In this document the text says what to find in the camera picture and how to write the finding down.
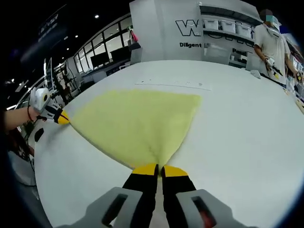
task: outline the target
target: window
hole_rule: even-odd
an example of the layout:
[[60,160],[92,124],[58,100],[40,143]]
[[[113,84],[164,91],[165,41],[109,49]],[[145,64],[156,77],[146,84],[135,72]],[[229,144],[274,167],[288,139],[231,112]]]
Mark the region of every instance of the window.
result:
[[119,32],[118,24],[114,24],[104,31],[104,38],[108,39],[110,36],[114,35],[117,32]]
[[129,40],[129,37],[130,37],[130,32],[125,32],[123,33],[123,44],[124,46],[128,46],[128,40]]
[[123,19],[121,22],[120,22],[120,27],[122,28],[122,30],[128,28],[128,27],[131,27],[132,25],[132,19],[131,17],[128,17],[126,19]]
[[122,48],[122,47],[123,47],[123,45],[122,45],[122,41],[120,39],[120,36],[115,37],[115,38],[107,41],[106,42],[106,49],[108,51],[109,58],[112,58],[111,51],[114,51],[114,50]]
[[103,33],[102,32],[93,39],[93,46],[97,47],[101,42],[103,42]]
[[80,72],[83,72],[82,67],[81,67],[81,65],[80,65],[80,60],[79,60],[78,55],[76,55],[76,56],[74,57],[74,60],[75,60],[75,62],[76,62],[76,66],[77,66],[78,72],[79,72],[79,73],[80,73]]
[[93,48],[92,48],[92,43],[88,43],[86,46],[85,46],[85,54],[86,54],[86,59],[89,63],[89,68],[91,70],[93,70],[93,65],[92,65],[92,61],[91,61],[91,57],[94,56],[94,52],[93,52]]
[[81,62],[83,71],[84,72],[88,71],[89,70],[89,66],[87,65],[87,62],[86,62],[86,57],[85,57],[84,49],[80,50],[79,57],[80,57],[80,62]]
[[100,44],[99,46],[94,48],[95,55],[101,54],[105,52],[105,44]]

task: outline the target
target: yellow cloth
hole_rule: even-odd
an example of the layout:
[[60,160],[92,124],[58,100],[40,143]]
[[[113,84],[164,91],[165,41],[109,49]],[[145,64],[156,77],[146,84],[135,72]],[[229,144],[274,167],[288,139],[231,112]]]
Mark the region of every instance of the yellow cloth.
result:
[[160,168],[181,145],[200,96],[148,90],[109,91],[80,108],[72,126],[129,167]]

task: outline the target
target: monitor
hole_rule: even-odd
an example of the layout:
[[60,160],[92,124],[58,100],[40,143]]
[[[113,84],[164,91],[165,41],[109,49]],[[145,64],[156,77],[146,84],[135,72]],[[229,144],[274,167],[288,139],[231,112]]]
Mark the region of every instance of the monitor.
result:
[[93,67],[98,67],[104,63],[109,62],[109,56],[108,53],[104,52],[95,56],[91,57],[92,65]]
[[131,51],[129,50],[129,46],[122,47],[115,51],[111,51],[113,62],[119,62],[126,59],[131,58]]

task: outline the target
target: white shirt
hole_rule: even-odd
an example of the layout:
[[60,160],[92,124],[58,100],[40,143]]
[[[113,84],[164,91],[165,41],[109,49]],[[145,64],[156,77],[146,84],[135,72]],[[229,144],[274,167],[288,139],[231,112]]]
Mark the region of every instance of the white shirt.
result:
[[283,75],[278,74],[279,78],[277,78],[271,72],[268,72],[269,77],[276,82],[286,85],[285,54],[290,54],[288,44],[284,36],[280,38],[272,37],[265,26],[264,24],[256,26],[255,44],[262,49],[266,57],[272,57],[275,60],[275,66]]

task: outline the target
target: white counter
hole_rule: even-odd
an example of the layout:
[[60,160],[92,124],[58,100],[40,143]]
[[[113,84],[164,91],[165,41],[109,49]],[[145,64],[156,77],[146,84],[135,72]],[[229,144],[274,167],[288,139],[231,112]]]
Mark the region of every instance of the white counter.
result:
[[[135,85],[151,79],[159,85]],[[168,86],[178,82],[179,86]],[[182,87],[201,83],[208,89]],[[232,208],[247,226],[271,228],[296,201],[303,183],[304,115],[283,89],[249,72],[210,62],[144,62],[116,72],[66,106],[78,108],[108,90],[149,89],[202,96],[190,130],[169,165],[184,169]],[[110,159],[70,125],[47,123],[35,147],[41,202],[56,227],[80,219],[86,207],[131,170]]]

